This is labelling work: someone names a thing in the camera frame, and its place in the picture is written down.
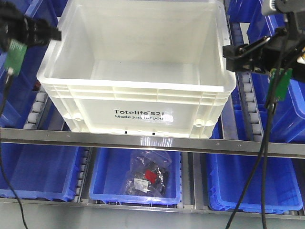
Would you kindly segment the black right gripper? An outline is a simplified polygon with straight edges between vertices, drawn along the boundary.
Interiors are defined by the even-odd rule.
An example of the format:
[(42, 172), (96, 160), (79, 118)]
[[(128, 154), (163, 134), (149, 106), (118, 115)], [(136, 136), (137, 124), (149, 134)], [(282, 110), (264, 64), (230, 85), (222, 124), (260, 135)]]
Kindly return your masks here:
[[(305, 53), (305, 13), (290, 12), (284, 27), (273, 36), (239, 46), (223, 46), (226, 69), (231, 72), (270, 72), (273, 68), (292, 69), (292, 78), (305, 80), (305, 65), (300, 62)], [(255, 58), (245, 57), (256, 52)]]

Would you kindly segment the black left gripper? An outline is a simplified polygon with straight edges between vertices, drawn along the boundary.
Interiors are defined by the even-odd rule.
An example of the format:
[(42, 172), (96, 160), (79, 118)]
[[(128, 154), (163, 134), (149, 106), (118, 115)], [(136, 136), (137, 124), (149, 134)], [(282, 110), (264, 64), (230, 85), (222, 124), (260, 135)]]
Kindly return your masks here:
[(28, 47), (44, 46), (51, 40), (61, 41), (61, 31), (45, 19), (35, 19), (23, 14), (7, 1), (0, 2), (0, 50), (7, 52), (11, 40)]

